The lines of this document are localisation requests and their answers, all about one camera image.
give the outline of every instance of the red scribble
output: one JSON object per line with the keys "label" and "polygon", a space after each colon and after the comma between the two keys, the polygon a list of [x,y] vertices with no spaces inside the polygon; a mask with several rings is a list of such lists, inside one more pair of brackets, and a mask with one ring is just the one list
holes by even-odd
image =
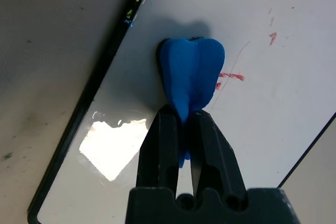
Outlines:
{"label": "red scribble", "polygon": [[242,76],[241,74],[236,74],[236,73],[220,73],[219,77],[229,77],[229,78],[238,79],[241,81],[245,80],[244,76]]}
{"label": "red scribble", "polygon": [[221,83],[221,82],[218,82],[218,83],[216,84],[216,90],[219,90],[220,87],[221,87],[221,85],[222,85],[222,83]]}
{"label": "red scribble", "polygon": [[275,41],[275,39],[277,38],[277,33],[272,33],[269,36],[272,38],[271,43],[269,44],[271,46],[273,44],[273,42]]}

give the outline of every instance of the clamp jaw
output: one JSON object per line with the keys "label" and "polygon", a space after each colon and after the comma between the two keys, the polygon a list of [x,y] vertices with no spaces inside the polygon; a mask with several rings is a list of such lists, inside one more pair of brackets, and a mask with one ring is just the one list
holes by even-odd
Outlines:
{"label": "clamp jaw", "polygon": [[[179,136],[187,137],[194,195],[176,199]],[[157,113],[141,146],[126,224],[299,224],[279,188],[246,191],[234,151],[205,111],[181,126],[168,106]]]}

